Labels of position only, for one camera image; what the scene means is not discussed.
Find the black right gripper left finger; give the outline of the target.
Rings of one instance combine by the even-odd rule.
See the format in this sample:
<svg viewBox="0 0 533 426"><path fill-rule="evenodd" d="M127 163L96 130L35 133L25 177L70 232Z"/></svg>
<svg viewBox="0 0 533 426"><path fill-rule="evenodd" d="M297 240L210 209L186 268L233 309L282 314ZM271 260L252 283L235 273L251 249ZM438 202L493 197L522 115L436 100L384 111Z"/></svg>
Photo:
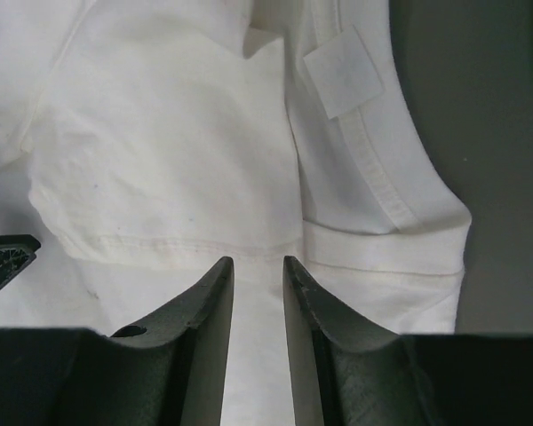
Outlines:
<svg viewBox="0 0 533 426"><path fill-rule="evenodd" d="M0 328L0 425L217 425L234 262L111 336Z"/></svg>

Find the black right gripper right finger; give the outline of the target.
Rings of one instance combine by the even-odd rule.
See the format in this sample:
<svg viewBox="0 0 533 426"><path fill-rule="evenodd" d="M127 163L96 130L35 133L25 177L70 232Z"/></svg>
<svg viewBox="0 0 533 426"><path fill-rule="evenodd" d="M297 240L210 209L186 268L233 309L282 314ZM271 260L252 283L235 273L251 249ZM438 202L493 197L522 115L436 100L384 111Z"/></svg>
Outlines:
<svg viewBox="0 0 533 426"><path fill-rule="evenodd" d="M296 424L533 425L533 335L398 335L282 276Z"/></svg>

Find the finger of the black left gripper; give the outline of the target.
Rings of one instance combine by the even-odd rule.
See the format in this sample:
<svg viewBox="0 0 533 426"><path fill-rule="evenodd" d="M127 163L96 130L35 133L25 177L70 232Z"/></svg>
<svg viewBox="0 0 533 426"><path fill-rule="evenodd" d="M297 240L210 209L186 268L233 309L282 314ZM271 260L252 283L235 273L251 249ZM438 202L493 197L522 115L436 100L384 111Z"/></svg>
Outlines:
<svg viewBox="0 0 533 426"><path fill-rule="evenodd" d="M36 259L40 248L29 234L0 235L0 290Z"/></svg>

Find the white t shirt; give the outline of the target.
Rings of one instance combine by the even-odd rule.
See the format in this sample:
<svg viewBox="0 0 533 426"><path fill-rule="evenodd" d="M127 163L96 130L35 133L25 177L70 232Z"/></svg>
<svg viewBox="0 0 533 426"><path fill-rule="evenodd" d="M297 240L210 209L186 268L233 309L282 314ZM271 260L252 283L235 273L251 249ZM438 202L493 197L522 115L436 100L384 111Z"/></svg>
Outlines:
<svg viewBox="0 0 533 426"><path fill-rule="evenodd" d="M386 1L0 1L0 327L112 333L235 262L224 425L295 422L282 261L397 333L452 333L471 216Z"/></svg>

